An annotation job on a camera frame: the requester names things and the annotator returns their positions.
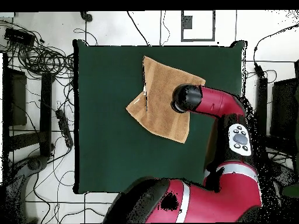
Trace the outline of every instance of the floor tile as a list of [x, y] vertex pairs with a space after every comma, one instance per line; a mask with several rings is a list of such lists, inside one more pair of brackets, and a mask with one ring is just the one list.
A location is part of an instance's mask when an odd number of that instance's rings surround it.
[[[267, 35], [299, 22], [292, 10], [238, 10], [237, 40], [246, 40], [246, 60], [253, 60], [253, 49]], [[255, 60], [296, 61], [299, 59], [299, 27], [260, 42]]]
[[[53, 132], [52, 139], [55, 141], [61, 135], [58, 132]], [[55, 149], [55, 157], [64, 155], [67, 152], [68, 148], [65, 145], [64, 138], [58, 139]], [[48, 201], [57, 201], [57, 191], [58, 191], [58, 200], [67, 201], [67, 202], [83, 202], [83, 194], [74, 194], [72, 188], [74, 184], [74, 170], [75, 170], [75, 150], [67, 154], [64, 158], [58, 159], [53, 163], [47, 165], [47, 167], [40, 172], [39, 181], [36, 185], [36, 193], [41, 195], [45, 200]], [[33, 185], [36, 181], [37, 176], [33, 175], [30, 178], [26, 195], [27, 200], [34, 201], [36, 196], [32, 192]]]
[[113, 202], [118, 193], [89, 192], [86, 194], [86, 202]]
[[[57, 204], [50, 203], [50, 212], [47, 214], [46, 218], [43, 221], [43, 224], [58, 224], [57, 220], [55, 218], [58, 218], [58, 222], [61, 222], [61, 224], [80, 224], [84, 223], [84, 213], [78, 213], [75, 215], [68, 215], [66, 214], [72, 214], [77, 213], [82, 210], [84, 210], [84, 204], [62, 204], [59, 203], [59, 210], [57, 213], [58, 207], [56, 207]], [[46, 215], [48, 211], [48, 205], [43, 202], [27, 202], [26, 203], [26, 211], [29, 219], [38, 218], [38, 223], [41, 223], [42, 219]]]
[[[98, 40], [99, 46], [145, 46], [146, 43], [126, 11], [90, 11], [92, 22], [88, 31]], [[160, 11], [129, 11], [140, 32], [152, 46], [159, 45]], [[93, 37], [87, 37], [89, 45], [94, 46]]]

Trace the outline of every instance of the cloth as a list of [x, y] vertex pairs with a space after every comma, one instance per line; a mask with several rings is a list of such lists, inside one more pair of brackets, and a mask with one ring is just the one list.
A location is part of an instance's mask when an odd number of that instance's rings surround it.
[[189, 133], [190, 113], [176, 113], [171, 108], [172, 93], [183, 83], [204, 85], [205, 80], [180, 69], [144, 57], [144, 87], [127, 111], [149, 132], [185, 143]]

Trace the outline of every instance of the black device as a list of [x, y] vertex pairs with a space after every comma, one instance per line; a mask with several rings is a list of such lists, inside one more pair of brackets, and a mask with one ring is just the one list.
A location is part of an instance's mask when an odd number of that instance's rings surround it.
[[8, 68], [11, 77], [10, 94], [15, 104], [11, 103], [9, 126], [26, 125], [27, 116], [22, 109], [26, 109], [27, 77], [24, 72]]
[[35, 36], [20, 30], [7, 28], [5, 30], [4, 39], [32, 47], [34, 45]]
[[91, 22], [92, 21], [92, 15], [91, 14], [87, 14], [87, 12], [80, 12], [81, 18], [87, 22]]
[[270, 134], [295, 142], [298, 102], [295, 93], [299, 84], [296, 78], [275, 82], [272, 89], [272, 116]]
[[74, 142], [72, 140], [72, 136], [71, 136], [71, 132], [69, 131], [68, 128], [68, 120], [64, 114], [64, 112], [59, 109], [56, 112], [56, 117], [59, 120], [58, 125], [59, 125], [59, 129], [65, 139], [65, 144], [68, 148], [73, 147]]

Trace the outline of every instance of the green tabletop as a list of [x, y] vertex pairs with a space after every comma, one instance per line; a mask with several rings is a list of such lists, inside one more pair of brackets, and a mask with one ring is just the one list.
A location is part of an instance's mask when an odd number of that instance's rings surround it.
[[126, 111], [143, 90], [142, 58], [181, 69], [206, 86], [241, 94], [244, 42], [229, 47], [97, 46], [79, 48], [78, 193], [118, 193], [144, 176], [185, 178], [202, 183], [213, 119], [190, 115], [185, 144], [156, 136]]

